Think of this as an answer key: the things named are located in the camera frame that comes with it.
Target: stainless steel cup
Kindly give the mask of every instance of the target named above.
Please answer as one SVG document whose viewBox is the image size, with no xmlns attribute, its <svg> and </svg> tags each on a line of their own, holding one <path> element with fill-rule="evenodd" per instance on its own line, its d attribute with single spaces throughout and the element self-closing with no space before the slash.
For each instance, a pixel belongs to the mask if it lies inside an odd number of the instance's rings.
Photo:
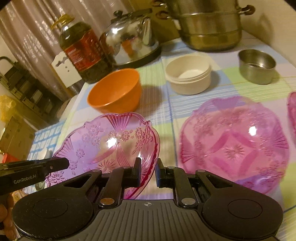
<svg viewBox="0 0 296 241">
<path fill-rule="evenodd" d="M 267 85 L 275 76 L 276 61 L 269 54 L 256 49 L 245 49 L 239 52 L 239 71 L 248 81 Z"/>
</svg>

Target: pink glass bowl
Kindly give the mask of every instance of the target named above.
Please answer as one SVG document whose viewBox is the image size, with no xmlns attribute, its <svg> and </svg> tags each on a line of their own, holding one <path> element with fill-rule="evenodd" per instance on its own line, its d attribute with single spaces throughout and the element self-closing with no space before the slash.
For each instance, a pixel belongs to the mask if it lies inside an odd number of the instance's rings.
<svg viewBox="0 0 296 241">
<path fill-rule="evenodd" d="M 283 178 L 288 160 L 277 116 L 245 97 L 206 101 L 181 129 L 178 164 L 189 173 L 205 169 L 266 194 Z"/>
<path fill-rule="evenodd" d="M 149 182 L 159 155 L 160 140 L 151 121 L 137 113 L 104 114 L 72 131 L 54 154 L 66 157 L 69 168 L 47 177 L 50 185 L 93 169 L 110 173 L 117 167 L 133 166 L 142 159 L 141 187 L 125 190 L 125 199 L 136 198 Z"/>
<path fill-rule="evenodd" d="M 296 135 L 296 92 L 292 92 L 288 96 L 288 116 L 293 128 L 294 135 Z"/>
</svg>

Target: finger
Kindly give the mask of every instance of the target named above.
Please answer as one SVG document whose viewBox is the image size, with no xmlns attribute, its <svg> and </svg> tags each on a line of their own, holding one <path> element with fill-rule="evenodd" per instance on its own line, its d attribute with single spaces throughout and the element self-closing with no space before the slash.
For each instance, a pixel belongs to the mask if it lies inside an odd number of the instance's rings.
<svg viewBox="0 0 296 241">
<path fill-rule="evenodd" d="M 15 240 L 16 235 L 15 235 L 13 228 L 4 229 L 4 233 L 8 239 Z"/>
<path fill-rule="evenodd" d="M 6 216 L 7 216 L 6 207 L 3 204 L 0 204 L 0 222 L 3 222 Z"/>
<path fill-rule="evenodd" d="M 19 234 L 18 234 L 18 231 L 17 231 L 17 229 L 15 228 L 15 225 L 13 225 L 13 232 L 14 232 L 14 234 L 15 234 L 15 239 L 16 238 L 20 238 L 20 236 L 19 236 Z"/>
<path fill-rule="evenodd" d="M 11 211 L 12 211 L 11 207 L 7 209 L 7 216 L 3 221 L 4 228 L 11 228 L 13 225 Z"/>
<path fill-rule="evenodd" d="M 7 207 L 13 207 L 14 206 L 14 200 L 11 194 L 8 195 L 6 199 Z"/>
</svg>

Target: white plastic container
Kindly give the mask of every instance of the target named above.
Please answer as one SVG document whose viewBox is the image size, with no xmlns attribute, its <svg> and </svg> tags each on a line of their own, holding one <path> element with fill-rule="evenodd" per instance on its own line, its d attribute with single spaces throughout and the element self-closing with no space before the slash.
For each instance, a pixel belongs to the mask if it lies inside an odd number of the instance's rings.
<svg viewBox="0 0 296 241">
<path fill-rule="evenodd" d="M 203 78 L 211 72 L 211 66 L 207 59 L 202 56 L 183 56 L 170 62 L 165 73 L 175 81 L 187 81 Z"/>
<path fill-rule="evenodd" d="M 172 89 L 181 95 L 195 95 L 206 90 L 211 84 L 211 74 L 190 82 L 168 80 Z"/>
<path fill-rule="evenodd" d="M 183 56 L 167 65 L 165 77 L 176 93 L 195 95 L 210 86 L 211 66 L 202 56 Z"/>
</svg>

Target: kettle spout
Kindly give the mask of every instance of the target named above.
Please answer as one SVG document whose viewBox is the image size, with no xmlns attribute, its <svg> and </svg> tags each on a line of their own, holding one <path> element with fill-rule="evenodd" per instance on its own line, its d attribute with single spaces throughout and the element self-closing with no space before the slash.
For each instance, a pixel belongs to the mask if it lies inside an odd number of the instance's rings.
<svg viewBox="0 0 296 241">
<path fill-rule="evenodd" d="M 151 27 L 151 19 L 149 17 L 144 18 L 142 21 L 140 38 L 142 39 L 143 44 L 146 46 L 153 46 L 155 44 Z"/>
</svg>

